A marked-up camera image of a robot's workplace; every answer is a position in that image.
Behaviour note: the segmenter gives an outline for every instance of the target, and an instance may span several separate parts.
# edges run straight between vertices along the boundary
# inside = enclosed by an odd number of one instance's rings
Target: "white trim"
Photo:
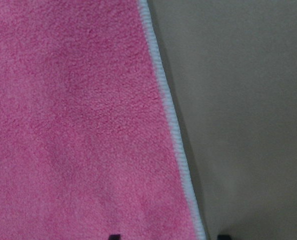
[[[138,6],[140,17],[144,27],[144,33],[149,48],[149,53],[152,58],[159,90],[163,101],[164,110],[166,113],[167,121],[173,140],[173,147],[180,172],[182,188],[190,210],[192,221],[194,223],[195,233],[198,240],[206,240],[207,238],[201,221],[198,203],[191,182],[189,165],[184,152],[178,118],[175,112],[169,85],[164,73],[161,56],[159,52],[159,46],[154,33],[150,9],[147,0],[138,0]]]

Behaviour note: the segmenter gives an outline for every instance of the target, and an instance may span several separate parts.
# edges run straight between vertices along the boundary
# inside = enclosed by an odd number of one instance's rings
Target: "towel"
[[[117,237],[205,239],[147,3],[0,0],[0,240]]]

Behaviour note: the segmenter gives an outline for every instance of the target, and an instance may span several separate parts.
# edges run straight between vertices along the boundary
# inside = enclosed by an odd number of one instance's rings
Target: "pink cloth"
[[[0,240],[194,240],[136,0],[0,0]]]

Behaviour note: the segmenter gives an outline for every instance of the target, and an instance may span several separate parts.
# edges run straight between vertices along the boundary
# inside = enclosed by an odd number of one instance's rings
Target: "pink fabric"
[[[0,240],[194,240],[136,0],[0,0]]]

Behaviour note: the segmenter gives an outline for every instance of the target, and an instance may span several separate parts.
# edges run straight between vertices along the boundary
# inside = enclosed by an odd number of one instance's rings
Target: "gray table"
[[[150,0],[211,240],[297,240],[297,0]]]

